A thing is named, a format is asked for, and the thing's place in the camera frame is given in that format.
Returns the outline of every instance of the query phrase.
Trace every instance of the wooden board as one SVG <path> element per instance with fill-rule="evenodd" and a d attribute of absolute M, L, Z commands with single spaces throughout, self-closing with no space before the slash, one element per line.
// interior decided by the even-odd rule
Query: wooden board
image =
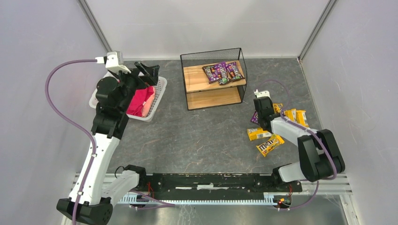
<path fill-rule="evenodd" d="M 189 110 L 240 102 L 237 87 L 187 93 Z"/>
<path fill-rule="evenodd" d="M 237 67 L 244 77 L 245 75 L 243 74 L 242 68 L 240 66 L 240 62 L 239 61 L 228 61 L 227 63 L 230 63 L 230 62 L 237 63 Z M 215 89 L 222 89 L 222 88 L 230 88 L 230 87 L 236 87 L 239 85 L 246 84 L 246 79 L 242 79 L 240 81 L 235 81 L 235 82 L 230 82 L 226 85 L 219 85 L 218 82 L 209 83 L 209 79 L 207 78 L 207 75 L 205 74 L 205 72 L 202 69 L 202 67 L 209 66 L 209 65 L 214 65 L 214 63 L 200 65 L 200 66 L 193 66 L 193 67 L 184 67 L 184 77 L 185 77 L 185 85 L 186 85 L 187 93 L 193 93 L 193 92 L 205 91 L 205 90 L 215 90 Z"/>

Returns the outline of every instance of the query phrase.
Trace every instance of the cable connector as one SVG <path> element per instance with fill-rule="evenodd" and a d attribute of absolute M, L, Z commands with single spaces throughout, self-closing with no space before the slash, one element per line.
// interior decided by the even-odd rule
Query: cable connector
<path fill-rule="evenodd" d="M 271 96 L 269 96 L 269 91 L 267 91 L 267 90 L 264 90 L 264 91 L 259 92 L 259 90 L 256 89 L 256 90 L 254 91 L 254 95 L 256 96 L 256 98 L 261 98 L 261 97 L 268 97 L 268 98 L 271 98 Z"/>
<path fill-rule="evenodd" d="M 95 59 L 97 60 L 98 64 L 105 64 L 105 58 L 106 57 L 95 57 Z"/>

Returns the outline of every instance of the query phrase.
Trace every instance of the red towel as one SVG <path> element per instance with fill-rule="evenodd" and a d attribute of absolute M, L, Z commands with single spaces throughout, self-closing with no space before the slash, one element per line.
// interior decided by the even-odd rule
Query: red towel
<path fill-rule="evenodd" d="M 136 90 L 136 94 L 134 95 L 130 102 L 129 108 L 127 109 L 127 114 L 142 117 L 142 107 L 144 107 L 144 102 L 146 102 L 152 94 L 152 87 Z"/>

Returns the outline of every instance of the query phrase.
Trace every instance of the gray mat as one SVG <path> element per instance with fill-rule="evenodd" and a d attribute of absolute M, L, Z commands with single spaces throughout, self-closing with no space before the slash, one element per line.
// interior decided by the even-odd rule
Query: gray mat
<path fill-rule="evenodd" d="M 285 143 L 263 157 L 250 141 L 246 129 L 254 113 L 253 91 L 269 90 L 274 103 L 286 103 L 283 88 L 266 79 L 284 83 L 291 94 L 289 108 L 306 110 L 311 128 L 320 124 L 307 83 L 296 59 L 246 59 L 248 84 L 244 102 L 188 111 L 179 60 L 144 61 L 159 64 L 167 79 L 166 91 L 151 122 L 130 119 L 116 148 L 108 173 L 119 165 L 145 167 L 148 173 L 270 173 L 272 169 L 299 159 L 297 148 Z M 125 62 L 134 67 L 132 62 Z"/>

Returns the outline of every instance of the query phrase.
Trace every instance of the plastic basket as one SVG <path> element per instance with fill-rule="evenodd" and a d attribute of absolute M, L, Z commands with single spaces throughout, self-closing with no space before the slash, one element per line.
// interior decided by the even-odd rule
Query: plastic basket
<path fill-rule="evenodd" d="M 107 72 L 104 77 L 107 76 L 112 76 L 110 72 Z M 156 108 L 159 105 L 159 102 L 161 101 L 161 98 L 164 94 L 164 91 L 166 90 L 166 85 L 167 85 L 167 80 L 164 77 L 159 77 L 158 85 L 155 87 L 156 93 L 155 93 L 155 99 L 152 102 L 151 108 L 149 109 L 149 113 L 147 117 L 139 117 L 139 116 L 133 116 L 127 114 L 128 117 L 136 120 L 142 120 L 145 122 L 150 122 L 153 118 L 153 115 L 155 114 Z M 90 98 L 89 105 L 91 108 L 94 108 L 97 106 L 98 100 L 95 98 L 95 94 L 97 93 L 97 89 L 95 89 L 94 93 L 92 94 Z"/>

